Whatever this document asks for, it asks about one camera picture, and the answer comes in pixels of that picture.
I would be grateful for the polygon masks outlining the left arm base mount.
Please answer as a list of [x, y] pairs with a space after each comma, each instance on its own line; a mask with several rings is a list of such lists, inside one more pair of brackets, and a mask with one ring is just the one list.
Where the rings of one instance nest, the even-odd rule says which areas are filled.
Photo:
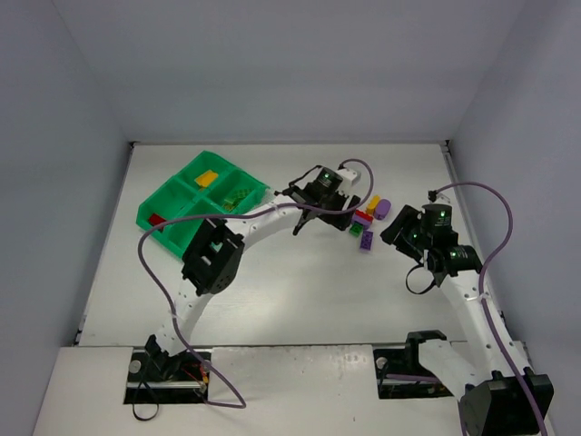
[[124, 404], [200, 404], [208, 399], [210, 375], [184, 352], [177, 365], [162, 373], [144, 349], [134, 349], [129, 362]]

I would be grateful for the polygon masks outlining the purple rectangular lego brick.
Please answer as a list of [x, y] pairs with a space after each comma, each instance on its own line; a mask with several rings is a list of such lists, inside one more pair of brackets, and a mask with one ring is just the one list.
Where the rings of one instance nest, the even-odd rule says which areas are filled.
[[359, 249], [365, 253], [370, 252], [372, 249], [373, 238], [374, 232], [364, 230], [360, 237]]

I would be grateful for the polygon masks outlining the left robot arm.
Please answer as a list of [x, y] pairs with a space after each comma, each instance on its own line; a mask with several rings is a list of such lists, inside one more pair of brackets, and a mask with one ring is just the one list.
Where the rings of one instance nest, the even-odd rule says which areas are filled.
[[314, 180], [300, 187], [295, 181], [276, 191], [266, 204], [245, 218], [206, 218], [182, 255], [182, 278], [192, 285], [176, 298], [167, 295], [169, 320], [152, 334], [145, 351], [162, 380], [171, 379], [186, 361], [184, 342], [192, 334], [210, 299], [234, 281], [245, 251], [278, 233], [298, 234], [314, 219], [343, 231], [360, 198], [350, 193], [360, 172], [342, 164], [336, 170], [317, 165]]

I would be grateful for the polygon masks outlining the red long lego brick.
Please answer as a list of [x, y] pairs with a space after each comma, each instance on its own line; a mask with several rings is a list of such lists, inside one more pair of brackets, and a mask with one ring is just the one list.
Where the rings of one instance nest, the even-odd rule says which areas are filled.
[[367, 222], [370, 222], [370, 223], [373, 222], [373, 216], [372, 215], [369, 215], [368, 213], [364, 213], [364, 212], [362, 212], [360, 210], [356, 210], [355, 211], [354, 217], [358, 217], [358, 218], [360, 218], [362, 220], [365, 220]]

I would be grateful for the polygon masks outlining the green lego brick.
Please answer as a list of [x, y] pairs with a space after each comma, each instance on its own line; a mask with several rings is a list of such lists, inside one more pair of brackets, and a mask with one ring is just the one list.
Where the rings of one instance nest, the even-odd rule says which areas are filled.
[[251, 195], [252, 193], [252, 189], [240, 189], [240, 190], [236, 190], [232, 193], [232, 200], [235, 203], [239, 203], [241, 201], [243, 201], [244, 199], [246, 199], [249, 195]]

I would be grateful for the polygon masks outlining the yellow curved lego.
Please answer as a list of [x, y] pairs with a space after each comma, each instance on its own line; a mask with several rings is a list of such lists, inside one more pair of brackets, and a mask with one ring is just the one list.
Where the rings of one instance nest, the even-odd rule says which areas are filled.
[[381, 197], [379, 195], [374, 195], [366, 206], [366, 214], [373, 215], [380, 200]]

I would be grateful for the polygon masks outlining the purple curved lego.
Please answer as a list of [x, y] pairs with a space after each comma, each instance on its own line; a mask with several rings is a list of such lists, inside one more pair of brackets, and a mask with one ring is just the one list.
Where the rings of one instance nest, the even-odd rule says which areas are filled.
[[365, 229], [368, 229], [371, 226], [371, 221], [369, 221], [361, 216], [358, 216], [358, 215], [354, 215], [351, 219], [351, 222], [360, 224]]

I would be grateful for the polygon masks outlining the yellow oval lego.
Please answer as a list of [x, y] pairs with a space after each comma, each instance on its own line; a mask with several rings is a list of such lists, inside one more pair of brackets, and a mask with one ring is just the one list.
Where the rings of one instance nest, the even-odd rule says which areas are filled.
[[201, 189], [205, 189], [208, 188], [218, 177], [218, 173], [213, 170], [207, 170], [196, 177], [194, 181]]

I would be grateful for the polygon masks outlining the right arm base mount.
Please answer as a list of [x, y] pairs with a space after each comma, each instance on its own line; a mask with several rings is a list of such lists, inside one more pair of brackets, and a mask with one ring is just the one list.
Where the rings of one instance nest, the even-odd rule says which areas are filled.
[[452, 393], [436, 376], [412, 363], [404, 346], [372, 350], [380, 400], [439, 399]]

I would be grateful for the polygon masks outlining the lime half round lego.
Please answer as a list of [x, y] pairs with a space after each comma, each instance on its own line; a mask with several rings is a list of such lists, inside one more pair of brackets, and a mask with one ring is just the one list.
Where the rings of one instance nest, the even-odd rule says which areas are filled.
[[238, 198], [233, 198], [233, 197], [226, 198], [222, 204], [222, 208], [227, 213], [230, 213], [236, 209], [239, 202], [240, 202], [240, 200]]

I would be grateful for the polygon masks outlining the purple oval lego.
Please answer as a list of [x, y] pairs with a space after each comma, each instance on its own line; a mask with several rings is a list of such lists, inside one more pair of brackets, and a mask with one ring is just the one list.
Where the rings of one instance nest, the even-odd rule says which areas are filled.
[[383, 221], [388, 216], [390, 209], [391, 202], [388, 199], [382, 198], [378, 201], [373, 216], [375, 219]]

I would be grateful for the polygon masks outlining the green compartment tray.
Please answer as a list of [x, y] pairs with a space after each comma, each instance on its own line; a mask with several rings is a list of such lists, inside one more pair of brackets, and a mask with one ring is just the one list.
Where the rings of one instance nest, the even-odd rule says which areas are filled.
[[[201, 189], [194, 180], [207, 170], [213, 170], [219, 177], [208, 188]], [[252, 193], [230, 213], [246, 214], [258, 207], [270, 187], [220, 155], [202, 151], [139, 205], [136, 224], [144, 231], [152, 228], [147, 222], [152, 213], [166, 221], [196, 214], [227, 213], [222, 208], [224, 200], [240, 189], [252, 189]]]

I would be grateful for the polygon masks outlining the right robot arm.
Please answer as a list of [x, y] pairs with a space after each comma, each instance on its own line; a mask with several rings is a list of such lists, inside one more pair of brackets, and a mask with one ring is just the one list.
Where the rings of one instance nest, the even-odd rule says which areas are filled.
[[412, 363], [431, 372], [458, 402], [468, 435], [545, 435], [554, 388], [536, 373], [511, 338], [494, 299], [484, 288], [476, 250], [458, 241], [452, 208], [405, 205], [381, 240], [430, 273], [454, 309], [472, 353], [464, 359], [440, 331], [413, 332], [406, 345]]

